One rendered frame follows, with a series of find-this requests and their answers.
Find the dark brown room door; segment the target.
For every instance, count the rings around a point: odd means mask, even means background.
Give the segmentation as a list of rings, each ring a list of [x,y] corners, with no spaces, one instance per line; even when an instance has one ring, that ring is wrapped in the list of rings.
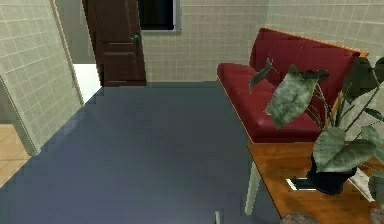
[[[137,0],[82,0],[102,87],[145,86]],[[132,41],[135,34],[139,40]]]

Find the white framed flat object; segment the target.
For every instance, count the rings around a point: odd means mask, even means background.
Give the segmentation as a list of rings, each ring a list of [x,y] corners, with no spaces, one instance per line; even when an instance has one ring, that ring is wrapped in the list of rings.
[[[316,188],[307,178],[288,178],[287,184],[293,191],[315,191]]]

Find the red sofa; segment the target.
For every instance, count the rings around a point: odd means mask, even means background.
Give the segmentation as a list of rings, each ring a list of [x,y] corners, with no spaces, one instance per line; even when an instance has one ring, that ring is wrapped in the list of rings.
[[[262,28],[249,63],[221,63],[217,76],[253,143],[314,142],[321,133],[315,118],[324,116],[323,104],[335,103],[353,62],[365,56],[358,50]],[[329,77],[320,83],[324,98],[313,97],[307,111],[277,129],[265,108],[292,64],[301,71],[326,70]]]

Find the brown wooden table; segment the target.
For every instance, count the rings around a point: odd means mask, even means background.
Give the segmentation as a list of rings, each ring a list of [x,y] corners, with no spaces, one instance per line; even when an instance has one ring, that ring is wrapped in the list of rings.
[[[256,143],[248,150],[252,163],[244,214],[252,213],[259,184],[264,183],[280,217],[300,212],[320,224],[373,224],[373,210],[379,205],[363,190],[370,169],[358,169],[341,193],[329,195],[306,178],[311,168],[310,142]]]

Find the green house plant black pot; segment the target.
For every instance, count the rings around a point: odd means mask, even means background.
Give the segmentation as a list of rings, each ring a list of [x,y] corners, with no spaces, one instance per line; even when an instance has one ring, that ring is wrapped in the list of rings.
[[[318,191],[336,195],[343,191],[344,183],[357,174],[358,167],[375,157],[384,162],[384,137],[372,125],[360,128],[356,137],[346,140],[347,127],[341,126],[349,113],[346,105],[352,105],[360,96],[370,93],[375,96],[384,83],[384,57],[371,64],[359,57],[343,78],[341,92],[337,94],[334,110],[326,101],[321,84],[330,78],[326,70],[301,71],[296,65],[288,67],[282,82],[274,90],[265,107],[279,130],[310,110],[310,101],[316,97],[325,110],[326,122],[318,121],[321,132],[314,142],[311,153],[311,169],[308,182]]]

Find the dark window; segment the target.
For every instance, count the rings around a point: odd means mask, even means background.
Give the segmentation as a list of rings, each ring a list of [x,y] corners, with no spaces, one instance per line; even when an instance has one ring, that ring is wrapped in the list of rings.
[[[180,32],[182,0],[137,0],[140,28],[145,32]]]

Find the brown round object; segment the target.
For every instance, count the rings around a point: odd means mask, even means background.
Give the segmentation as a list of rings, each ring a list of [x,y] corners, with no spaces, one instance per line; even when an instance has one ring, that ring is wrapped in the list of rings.
[[[282,217],[280,224],[320,224],[315,218],[300,213],[293,212]]]
[[[372,208],[369,218],[372,224],[384,224],[384,210],[381,207]]]

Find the white book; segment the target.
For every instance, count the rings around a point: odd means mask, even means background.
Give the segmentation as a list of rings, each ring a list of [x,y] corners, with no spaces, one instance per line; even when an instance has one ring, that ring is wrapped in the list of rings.
[[[362,170],[357,169],[355,175],[350,177],[349,181],[368,202],[374,202],[369,190],[369,177]]]

